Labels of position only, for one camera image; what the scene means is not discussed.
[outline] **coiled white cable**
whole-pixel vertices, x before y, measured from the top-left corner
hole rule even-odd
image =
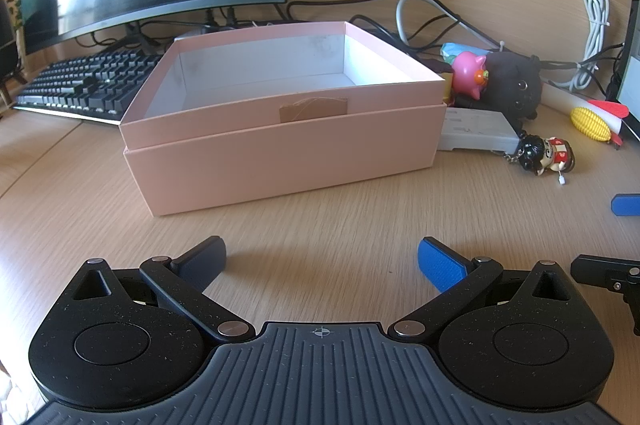
[[[404,7],[404,3],[407,2],[407,1],[408,0],[399,0],[398,1],[398,5],[396,6],[396,27],[398,28],[398,35],[400,35],[400,39],[402,40],[402,42],[404,42],[405,44],[408,45],[409,44],[409,40],[406,37],[406,33],[404,32],[404,28],[402,27],[402,7]],[[475,32],[473,29],[471,29],[465,23],[460,21],[459,18],[454,17],[450,12],[448,12],[445,9],[441,8],[440,5],[437,2],[435,2],[433,0],[423,0],[423,1],[428,2],[429,4],[435,6],[440,11],[442,11],[444,14],[446,14],[449,17],[451,17],[452,20],[457,21],[459,23],[459,26],[462,26],[468,32],[474,34],[476,37],[478,37],[480,40],[482,40],[482,42],[484,42],[490,48],[496,48],[496,49],[500,48],[500,50],[502,50],[502,48],[504,47],[504,42],[500,42],[500,46],[496,46],[494,43],[489,42],[481,34]]]
[[[609,26],[609,0],[583,0],[584,8],[589,18],[589,36],[584,48],[584,58],[587,60],[596,53],[602,51],[604,45],[604,29]],[[597,64],[587,64],[585,66],[589,71],[594,72],[598,69]],[[591,75],[584,68],[578,66],[571,80],[567,82],[554,82],[559,87],[566,87],[569,91],[582,90],[591,83]]]

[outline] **crosshair marking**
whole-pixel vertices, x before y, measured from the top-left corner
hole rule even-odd
[[[327,328],[316,328],[311,332],[315,336],[320,337],[321,339],[324,339],[325,336],[327,336],[329,333],[332,333],[333,331],[329,331],[329,329],[327,329]]]

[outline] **desk surface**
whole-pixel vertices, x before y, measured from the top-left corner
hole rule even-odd
[[[565,186],[489,153],[440,152],[431,169],[158,218],[127,169],[117,129],[8,116],[0,122],[0,361],[36,403],[29,342],[84,259],[136,267],[212,234],[225,239],[229,259],[206,294],[257,329],[266,320],[388,326],[436,295],[416,264],[425,235],[510,269],[550,258],[568,270],[579,253],[638,259],[638,220],[609,209],[616,193],[640,192],[638,148],[616,152],[564,116],[540,113],[527,130],[553,130],[577,155]],[[628,307],[605,290],[580,290],[616,352],[600,404],[636,423],[640,339]]]

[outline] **green plant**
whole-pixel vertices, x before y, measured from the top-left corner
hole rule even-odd
[[[22,0],[6,0],[9,7],[9,15],[14,20],[14,30],[22,27]]]

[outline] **black cat plush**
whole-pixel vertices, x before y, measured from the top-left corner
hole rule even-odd
[[[488,53],[484,63],[489,73],[488,83],[480,100],[457,94],[456,107],[497,110],[503,113],[518,132],[522,120],[535,119],[542,95],[540,60],[507,51]]]

